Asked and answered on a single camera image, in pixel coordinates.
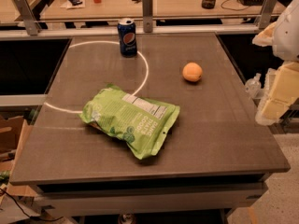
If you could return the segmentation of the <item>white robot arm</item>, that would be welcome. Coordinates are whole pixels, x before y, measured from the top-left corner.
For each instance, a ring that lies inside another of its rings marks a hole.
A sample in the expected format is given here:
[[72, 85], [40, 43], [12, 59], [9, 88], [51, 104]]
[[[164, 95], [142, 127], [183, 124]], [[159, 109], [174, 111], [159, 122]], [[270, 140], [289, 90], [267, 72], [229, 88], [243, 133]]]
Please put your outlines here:
[[299, 98], [299, 0], [292, 0], [252, 43], [271, 46], [273, 54], [283, 61], [275, 73], [266, 76], [255, 116], [258, 124], [268, 126], [278, 123]]

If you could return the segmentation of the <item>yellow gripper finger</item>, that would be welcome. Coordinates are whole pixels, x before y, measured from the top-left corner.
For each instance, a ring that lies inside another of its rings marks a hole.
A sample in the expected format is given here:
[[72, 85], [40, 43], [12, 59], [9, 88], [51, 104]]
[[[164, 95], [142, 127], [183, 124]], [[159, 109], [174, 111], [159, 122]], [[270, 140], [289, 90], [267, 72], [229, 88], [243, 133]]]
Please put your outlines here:
[[276, 72], [266, 75], [263, 97], [255, 120], [260, 125], [279, 123], [299, 98], [299, 62], [284, 62]]
[[275, 22], [270, 23], [265, 29], [254, 36], [252, 43], [260, 47], [272, 46], [275, 27]]

